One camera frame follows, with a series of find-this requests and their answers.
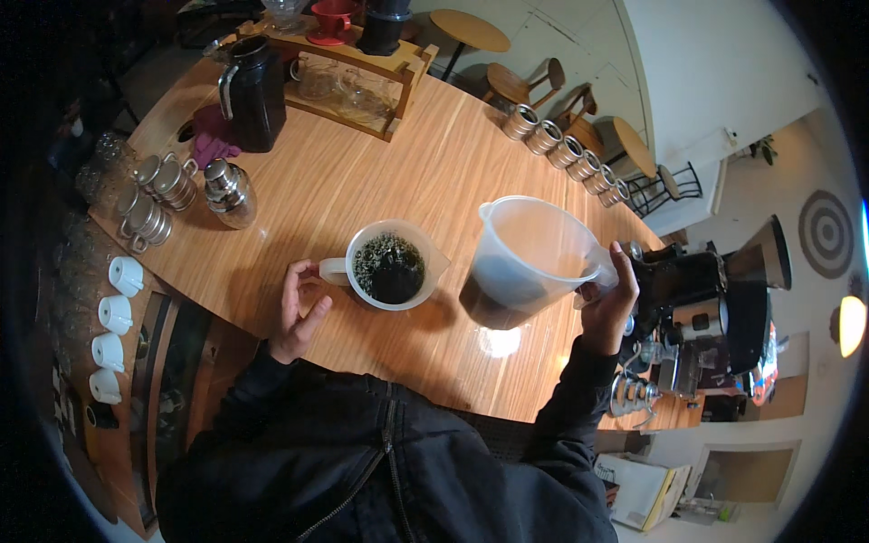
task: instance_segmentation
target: purple cloth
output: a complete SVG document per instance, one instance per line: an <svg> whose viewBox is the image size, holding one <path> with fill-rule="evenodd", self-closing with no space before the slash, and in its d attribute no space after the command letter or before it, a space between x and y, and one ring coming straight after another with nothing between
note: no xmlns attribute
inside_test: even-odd
<svg viewBox="0 0 869 543"><path fill-rule="evenodd" d="M193 159L204 169L216 158L239 156L242 150L233 144L232 128L223 118L219 103L213 103L193 114Z"/></svg>

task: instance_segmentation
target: circular wall decoration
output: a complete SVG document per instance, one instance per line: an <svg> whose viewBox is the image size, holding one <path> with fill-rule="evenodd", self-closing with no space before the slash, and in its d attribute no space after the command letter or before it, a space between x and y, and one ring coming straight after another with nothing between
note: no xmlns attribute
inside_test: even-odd
<svg viewBox="0 0 869 543"><path fill-rule="evenodd" d="M838 279L851 265L854 227L835 195L816 190L799 212L799 245L816 272Z"/></svg>

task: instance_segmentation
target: black jacket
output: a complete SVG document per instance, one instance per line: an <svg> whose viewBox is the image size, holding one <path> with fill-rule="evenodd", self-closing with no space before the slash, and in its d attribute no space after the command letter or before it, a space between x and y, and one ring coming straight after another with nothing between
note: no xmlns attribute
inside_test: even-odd
<svg viewBox="0 0 869 543"><path fill-rule="evenodd" d="M464 420L372 375L260 348L213 429L160 474L163 537L181 541L617 541L594 431L615 357L581 336L522 463Z"/></svg>

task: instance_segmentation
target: cardboard box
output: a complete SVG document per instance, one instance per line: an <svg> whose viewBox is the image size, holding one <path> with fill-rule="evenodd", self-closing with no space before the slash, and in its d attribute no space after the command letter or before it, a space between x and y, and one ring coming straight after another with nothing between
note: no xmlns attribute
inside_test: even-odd
<svg viewBox="0 0 869 543"><path fill-rule="evenodd" d="M601 454L594 471L620 486L613 520L647 532L673 514L691 466L660 466L634 454Z"/></svg>

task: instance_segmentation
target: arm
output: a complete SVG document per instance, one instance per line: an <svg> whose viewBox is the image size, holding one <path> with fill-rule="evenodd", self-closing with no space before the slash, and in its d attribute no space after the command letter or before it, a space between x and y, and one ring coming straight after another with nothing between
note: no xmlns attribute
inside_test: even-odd
<svg viewBox="0 0 869 543"><path fill-rule="evenodd" d="M308 349L311 336L332 305L328 296L320 298L304 318L299 313L300 295L317 290L314 284L300 284L315 276L317 266L310 261L296 262L287 268L281 301L281 326L277 334L264 341L254 361L238 376L235 385L221 402L212 429L199 434L190 452L201 452L228 440L250 441L265 428L269 414L285 395L292 381L294 360Z"/></svg>
<svg viewBox="0 0 869 543"><path fill-rule="evenodd" d="M574 341L570 361L552 398L537 414L534 434L522 461L551 475L579 500L606 507L603 485L594 476L594 433L607 410L617 354L627 316L640 288L631 262L618 243L610 257L619 285L582 309L584 334ZM587 300L596 286L583 285Z"/></svg>

